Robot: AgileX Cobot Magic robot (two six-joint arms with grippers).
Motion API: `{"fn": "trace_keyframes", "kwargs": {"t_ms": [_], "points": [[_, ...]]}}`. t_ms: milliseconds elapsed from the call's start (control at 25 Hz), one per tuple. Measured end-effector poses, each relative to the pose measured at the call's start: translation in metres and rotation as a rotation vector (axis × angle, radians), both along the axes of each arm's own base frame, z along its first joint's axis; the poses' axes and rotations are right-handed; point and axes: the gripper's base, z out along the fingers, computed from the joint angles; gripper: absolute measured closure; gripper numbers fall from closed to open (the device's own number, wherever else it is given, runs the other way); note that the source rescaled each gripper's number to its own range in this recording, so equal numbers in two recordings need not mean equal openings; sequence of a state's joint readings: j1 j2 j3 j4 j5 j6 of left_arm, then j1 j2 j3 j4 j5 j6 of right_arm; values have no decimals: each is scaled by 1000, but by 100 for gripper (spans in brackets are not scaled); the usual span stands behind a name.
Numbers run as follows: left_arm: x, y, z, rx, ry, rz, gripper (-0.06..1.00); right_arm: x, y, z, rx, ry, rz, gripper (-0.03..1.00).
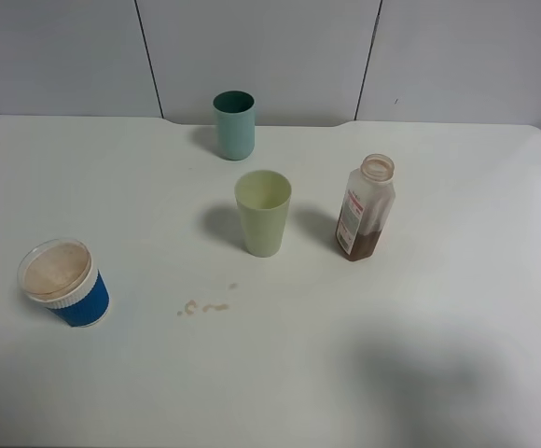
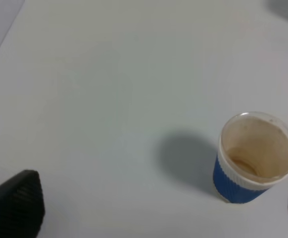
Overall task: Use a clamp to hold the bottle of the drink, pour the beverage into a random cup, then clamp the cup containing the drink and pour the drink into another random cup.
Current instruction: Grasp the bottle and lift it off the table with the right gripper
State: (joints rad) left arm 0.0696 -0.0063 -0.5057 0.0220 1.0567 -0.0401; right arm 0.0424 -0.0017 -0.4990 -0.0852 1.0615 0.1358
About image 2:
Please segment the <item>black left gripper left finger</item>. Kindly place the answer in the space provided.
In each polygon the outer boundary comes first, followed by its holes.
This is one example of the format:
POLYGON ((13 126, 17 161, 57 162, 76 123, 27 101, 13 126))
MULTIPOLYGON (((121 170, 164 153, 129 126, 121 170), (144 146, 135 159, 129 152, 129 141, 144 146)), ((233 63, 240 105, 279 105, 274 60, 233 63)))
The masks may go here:
POLYGON ((0 185, 0 238, 35 238, 45 216, 40 176, 23 170, 0 185))

